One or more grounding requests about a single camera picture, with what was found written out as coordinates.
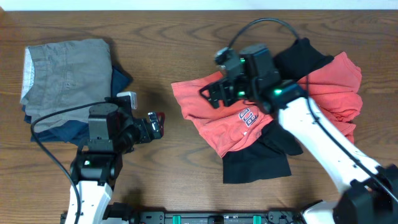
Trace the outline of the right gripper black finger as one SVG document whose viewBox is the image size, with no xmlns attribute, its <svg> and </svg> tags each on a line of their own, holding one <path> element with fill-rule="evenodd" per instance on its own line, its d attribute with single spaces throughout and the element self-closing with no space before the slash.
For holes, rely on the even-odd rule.
<svg viewBox="0 0 398 224">
<path fill-rule="evenodd" d="M 232 100 L 232 95 L 229 88 L 225 91 L 223 96 L 223 99 L 208 99 L 208 101 L 215 109 L 220 107 L 220 103 L 222 103 L 224 106 L 229 106 Z"/>
<path fill-rule="evenodd" d="M 199 90 L 200 96 L 204 99 L 223 99 L 225 91 L 229 88 L 229 81 L 222 78 L 210 83 Z"/>
</svg>

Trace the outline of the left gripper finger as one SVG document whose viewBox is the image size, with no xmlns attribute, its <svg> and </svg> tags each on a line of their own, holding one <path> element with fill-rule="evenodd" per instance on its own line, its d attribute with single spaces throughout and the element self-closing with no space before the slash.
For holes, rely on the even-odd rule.
<svg viewBox="0 0 398 224">
<path fill-rule="evenodd" d="M 158 133 L 155 130 L 155 122 L 156 122 L 156 112 L 150 112 L 148 113 L 148 117 L 149 117 L 149 134 L 151 139 L 161 139 L 162 138 L 162 134 Z"/>
<path fill-rule="evenodd" d="M 164 133 L 164 123 L 165 123 L 165 113 L 156 112 L 156 122 L 155 122 L 155 130 L 163 134 Z"/>
</svg>

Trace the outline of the black garment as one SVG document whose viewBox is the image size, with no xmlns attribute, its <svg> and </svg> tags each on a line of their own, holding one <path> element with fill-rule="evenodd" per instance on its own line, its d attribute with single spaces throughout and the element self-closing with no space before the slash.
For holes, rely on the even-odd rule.
<svg viewBox="0 0 398 224">
<path fill-rule="evenodd" d="M 308 38 L 297 39 L 293 45 L 274 57 L 274 65 L 283 80 L 298 81 L 309 73 L 331 63 L 334 57 L 323 55 Z M 227 152 L 223 157 L 223 182 L 245 184 L 256 180 L 292 175 L 287 156 L 303 153 L 294 136 L 272 120 L 261 130 L 250 146 Z"/>
</svg>

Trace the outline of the red printed t-shirt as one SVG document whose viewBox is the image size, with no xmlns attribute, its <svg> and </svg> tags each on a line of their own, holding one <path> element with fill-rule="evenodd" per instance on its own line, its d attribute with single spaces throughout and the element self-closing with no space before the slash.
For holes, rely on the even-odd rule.
<svg viewBox="0 0 398 224">
<path fill-rule="evenodd" d="M 199 95 L 204 86 L 220 80 L 220 72 L 204 78 L 176 82 L 171 85 L 184 119 L 193 122 L 200 136 L 223 157 L 227 152 L 240 151 L 260 137 L 261 129 L 272 118 L 257 106 L 242 101 L 217 109 Z M 314 99 L 329 121 L 350 141 L 354 140 L 354 118 L 360 114 L 363 101 L 358 94 L 361 69 L 342 52 L 332 62 L 315 70 L 298 84 Z"/>
</svg>

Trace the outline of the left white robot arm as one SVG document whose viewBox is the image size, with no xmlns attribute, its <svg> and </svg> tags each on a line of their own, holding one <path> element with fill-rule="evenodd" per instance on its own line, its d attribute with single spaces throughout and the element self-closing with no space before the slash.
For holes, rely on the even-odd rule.
<svg viewBox="0 0 398 224">
<path fill-rule="evenodd" d="M 140 215 L 126 203 L 111 203 L 123 155 L 136 144 L 164 135 L 165 115 L 150 112 L 135 118 L 129 103 L 103 103 L 89 109 L 90 136 L 77 149 L 71 166 L 70 203 L 62 223 L 139 223 Z"/>
</svg>

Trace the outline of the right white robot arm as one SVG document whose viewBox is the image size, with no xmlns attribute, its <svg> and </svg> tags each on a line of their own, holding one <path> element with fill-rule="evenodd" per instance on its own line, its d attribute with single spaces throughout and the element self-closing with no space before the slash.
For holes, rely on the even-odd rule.
<svg viewBox="0 0 398 224">
<path fill-rule="evenodd" d="M 341 198 L 321 201 L 301 212 L 302 223 L 397 223 L 397 167 L 382 167 L 362 153 L 320 111 L 293 80 L 283 80 L 264 44 L 236 53 L 219 50 L 215 62 L 224 78 L 200 89 L 218 108 L 251 100 L 264 113 L 276 115 L 326 170 Z"/>
</svg>

